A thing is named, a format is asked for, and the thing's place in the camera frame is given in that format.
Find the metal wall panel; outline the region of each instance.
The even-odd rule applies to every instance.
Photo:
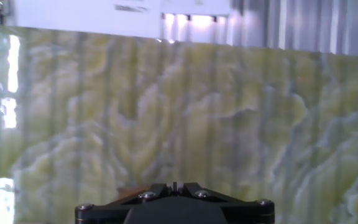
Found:
[[[210,43],[212,26],[208,16],[170,14],[164,37],[184,41],[191,32],[191,41]],[[358,0],[233,0],[216,26],[227,32],[220,44],[358,55]]]

